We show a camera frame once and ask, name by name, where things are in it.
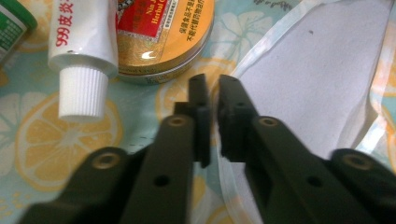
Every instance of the green label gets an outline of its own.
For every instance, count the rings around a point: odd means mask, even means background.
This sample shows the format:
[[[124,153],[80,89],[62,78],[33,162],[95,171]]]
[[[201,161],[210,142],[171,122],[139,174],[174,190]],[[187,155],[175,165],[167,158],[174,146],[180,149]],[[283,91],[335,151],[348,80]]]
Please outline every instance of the green label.
[[[22,35],[22,28],[0,12],[0,47],[9,50]]]

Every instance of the white tube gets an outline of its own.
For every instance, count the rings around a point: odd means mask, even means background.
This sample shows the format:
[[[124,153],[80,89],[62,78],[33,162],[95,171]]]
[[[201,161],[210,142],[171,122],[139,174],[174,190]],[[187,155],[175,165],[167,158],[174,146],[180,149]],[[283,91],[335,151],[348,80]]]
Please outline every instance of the white tube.
[[[54,0],[49,68],[60,72],[59,117],[103,118],[109,77],[118,73],[117,1]]]

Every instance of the white cap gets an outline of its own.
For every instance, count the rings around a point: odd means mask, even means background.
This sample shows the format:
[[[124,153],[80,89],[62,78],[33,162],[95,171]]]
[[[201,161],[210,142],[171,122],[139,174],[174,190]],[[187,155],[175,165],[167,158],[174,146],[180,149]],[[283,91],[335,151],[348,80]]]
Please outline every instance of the white cap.
[[[96,122],[105,114],[108,77],[91,67],[61,70],[59,118],[69,122]]]

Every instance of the green container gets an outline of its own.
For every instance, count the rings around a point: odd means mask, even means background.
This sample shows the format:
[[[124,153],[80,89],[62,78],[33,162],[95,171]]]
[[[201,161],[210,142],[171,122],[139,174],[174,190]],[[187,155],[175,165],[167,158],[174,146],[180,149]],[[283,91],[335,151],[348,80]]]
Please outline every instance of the green container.
[[[37,27],[35,17],[16,0],[0,0],[0,62],[28,31]]]

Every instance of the floral tablecloth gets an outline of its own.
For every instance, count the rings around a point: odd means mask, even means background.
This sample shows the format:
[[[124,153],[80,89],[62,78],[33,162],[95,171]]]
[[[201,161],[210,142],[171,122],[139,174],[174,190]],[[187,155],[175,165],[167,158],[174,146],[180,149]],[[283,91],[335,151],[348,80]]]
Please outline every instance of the floral tablecloth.
[[[186,101],[190,77],[206,73],[214,95],[220,74],[237,74],[235,68],[241,62],[254,62],[310,9],[336,1],[216,0],[213,32],[190,70],[157,86],[113,78],[105,118],[77,124],[58,119],[59,77],[47,66],[52,1],[20,0],[38,27],[1,64],[0,223],[15,223],[30,203],[55,198],[90,152],[115,146],[134,153],[150,144],[160,121],[172,113],[174,102]],[[382,132],[383,141],[372,148],[361,144],[361,149],[396,169],[394,13],[392,19],[371,95],[379,114],[372,131]],[[265,42],[265,48],[252,50],[258,42]],[[214,139],[211,165],[194,167],[191,223],[251,223],[233,188],[234,179],[221,178],[223,159],[216,145]]]

